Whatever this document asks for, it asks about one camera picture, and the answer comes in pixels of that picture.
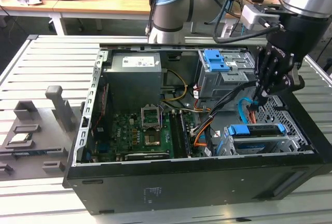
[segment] motherboard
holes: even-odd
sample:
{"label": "motherboard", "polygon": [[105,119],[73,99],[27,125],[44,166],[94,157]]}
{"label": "motherboard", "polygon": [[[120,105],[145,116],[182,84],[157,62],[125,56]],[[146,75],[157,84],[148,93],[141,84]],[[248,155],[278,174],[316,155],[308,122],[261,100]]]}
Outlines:
{"label": "motherboard", "polygon": [[109,138],[98,140],[94,156],[99,162],[185,158],[192,155],[191,113],[114,114]]}

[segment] yellow wire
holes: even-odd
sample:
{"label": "yellow wire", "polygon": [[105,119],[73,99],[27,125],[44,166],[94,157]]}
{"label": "yellow wire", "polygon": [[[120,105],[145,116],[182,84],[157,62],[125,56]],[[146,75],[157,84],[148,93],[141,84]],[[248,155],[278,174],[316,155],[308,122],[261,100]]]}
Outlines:
{"label": "yellow wire", "polygon": [[185,90],[183,91],[183,94],[181,95],[181,96],[179,96],[179,97],[176,97],[176,98],[170,98],[170,99],[164,99],[164,100],[162,100],[162,101],[177,101],[177,100],[180,100],[180,99],[182,99],[184,96],[186,96],[186,93],[187,93],[187,87],[188,87],[188,85],[187,85],[187,83],[185,82],[185,80],[178,74],[178,73],[176,73],[175,71],[173,71],[173,70],[170,70],[170,69],[168,69],[168,71],[171,71],[173,74],[175,74],[182,82],[183,82],[183,85],[185,86]]}

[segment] wooden desk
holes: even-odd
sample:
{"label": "wooden desk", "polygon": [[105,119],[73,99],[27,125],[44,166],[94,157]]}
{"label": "wooden desk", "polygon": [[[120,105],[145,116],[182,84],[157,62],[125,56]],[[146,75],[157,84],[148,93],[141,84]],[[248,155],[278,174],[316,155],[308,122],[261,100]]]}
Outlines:
{"label": "wooden desk", "polygon": [[149,0],[73,0],[58,1],[55,12],[111,13],[148,15]]}
{"label": "wooden desk", "polygon": [[[58,35],[66,35],[63,18],[96,19],[97,29],[101,29],[100,19],[147,20],[150,12],[148,0],[42,1],[43,4],[36,6],[22,6],[15,0],[2,0],[0,4],[11,16],[50,17]],[[265,0],[264,3],[278,3],[278,0]],[[239,5],[234,4],[232,11],[240,15]],[[234,21],[228,14],[226,18]]]}
{"label": "wooden desk", "polygon": [[41,0],[39,5],[20,5],[16,0],[0,0],[0,5],[7,10],[21,10],[21,11],[51,11],[58,0]]}

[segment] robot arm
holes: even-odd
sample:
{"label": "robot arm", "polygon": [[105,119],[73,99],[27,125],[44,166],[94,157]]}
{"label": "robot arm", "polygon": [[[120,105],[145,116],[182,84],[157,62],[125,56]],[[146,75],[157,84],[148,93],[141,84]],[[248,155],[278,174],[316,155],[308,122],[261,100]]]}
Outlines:
{"label": "robot arm", "polygon": [[253,24],[278,23],[282,29],[267,35],[268,44],[259,47],[254,97],[264,104],[267,96],[293,92],[305,86],[298,75],[303,58],[313,50],[331,24],[332,0],[282,0],[282,5],[245,6],[241,21]]}
{"label": "robot arm", "polygon": [[184,43],[181,29],[185,22],[208,22],[219,13],[214,0],[157,0],[149,43]]}
{"label": "robot arm", "polygon": [[[226,44],[267,34],[267,46],[258,47],[255,58],[254,99],[260,105],[270,95],[293,92],[305,86],[298,70],[303,58],[313,50],[332,21],[332,0],[280,0],[280,3],[244,7],[242,23],[248,29],[261,24],[265,30],[241,37],[217,38],[215,28],[213,37],[218,44]],[[225,7],[223,5],[217,22]],[[209,21],[218,11],[219,5],[214,0],[157,0],[149,43],[184,43],[181,35],[184,22]]]}

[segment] floor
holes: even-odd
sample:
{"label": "floor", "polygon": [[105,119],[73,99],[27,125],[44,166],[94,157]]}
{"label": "floor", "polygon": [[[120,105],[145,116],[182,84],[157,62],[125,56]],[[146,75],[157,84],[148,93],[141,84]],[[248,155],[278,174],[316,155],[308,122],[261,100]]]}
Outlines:
{"label": "floor", "polygon": [[[48,18],[35,18],[35,17],[19,17],[15,18],[20,26],[28,34],[39,35],[54,35],[48,29]],[[15,24],[12,18],[6,17],[7,27],[0,28],[0,73],[6,68],[7,64],[14,57],[15,53],[19,50],[25,41],[27,34],[24,33],[18,25]],[[66,28],[69,35],[131,35],[142,36],[146,26],[145,20],[102,20],[103,29],[97,31],[95,21],[93,19],[82,19],[84,31],[79,31],[79,24],[76,19],[66,19]],[[190,33],[190,24],[186,23],[183,29],[185,36],[211,36],[213,26],[198,24],[197,33]],[[234,32],[234,36],[239,35],[241,32],[241,25],[237,27],[238,32]],[[321,50],[326,45],[326,41],[320,42],[317,47],[310,53],[314,59],[319,55]],[[325,52],[320,58],[319,65],[324,66],[327,59],[332,58],[332,42],[326,48]]]}

